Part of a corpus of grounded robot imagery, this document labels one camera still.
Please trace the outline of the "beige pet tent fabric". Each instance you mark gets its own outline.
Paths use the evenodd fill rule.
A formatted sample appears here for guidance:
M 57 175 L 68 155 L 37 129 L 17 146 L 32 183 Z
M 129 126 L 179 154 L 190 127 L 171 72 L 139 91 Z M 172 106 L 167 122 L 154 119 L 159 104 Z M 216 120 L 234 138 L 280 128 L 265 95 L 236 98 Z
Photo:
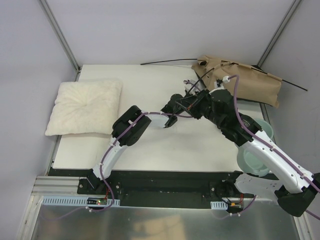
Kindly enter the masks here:
M 275 108 L 279 106 L 278 94 L 282 86 L 280 77 L 255 66 L 207 55 L 198 58 L 191 68 L 201 77 L 213 67 L 215 69 L 202 79 L 208 90 L 215 89 L 217 79 L 238 75 L 237 99 L 264 103 Z

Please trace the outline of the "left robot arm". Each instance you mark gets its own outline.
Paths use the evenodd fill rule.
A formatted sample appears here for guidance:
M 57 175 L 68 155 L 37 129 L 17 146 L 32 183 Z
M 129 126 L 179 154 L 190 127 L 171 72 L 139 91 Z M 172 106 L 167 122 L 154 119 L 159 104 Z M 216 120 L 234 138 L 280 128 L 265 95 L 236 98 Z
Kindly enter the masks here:
M 96 195 L 102 194 L 106 188 L 104 180 L 111 175 L 115 163 L 128 147 L 141 138 L 147 128 L 167 129 L 178 121 L 184 110 L 176 101 L 183 97 L 180 94 L 172 95 L 160 111 L 147 112 L 136 105 L 125 111 L 112 126 L 107 151 L 86 176 L 87 188 Z

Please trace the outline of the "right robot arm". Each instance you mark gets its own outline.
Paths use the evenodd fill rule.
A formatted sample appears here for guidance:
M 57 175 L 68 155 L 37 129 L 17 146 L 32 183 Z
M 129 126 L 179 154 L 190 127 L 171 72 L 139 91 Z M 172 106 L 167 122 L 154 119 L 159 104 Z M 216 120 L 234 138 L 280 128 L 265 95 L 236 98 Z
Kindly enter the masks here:
M 258 158 L 275 176 L 264 179 L 252 173 L 237 173 L 225 184 L 230 197 L 252 194 L 272 201 L 288 214 L 300 217 L 320 192 L 320 175 L 304 169 L 282 151 L 250 116 L 239 113 L 237 100 L 228 90 L 202 90 L 177 99 L 176 104 L 195 119 L 214 123 L 239 149 Z

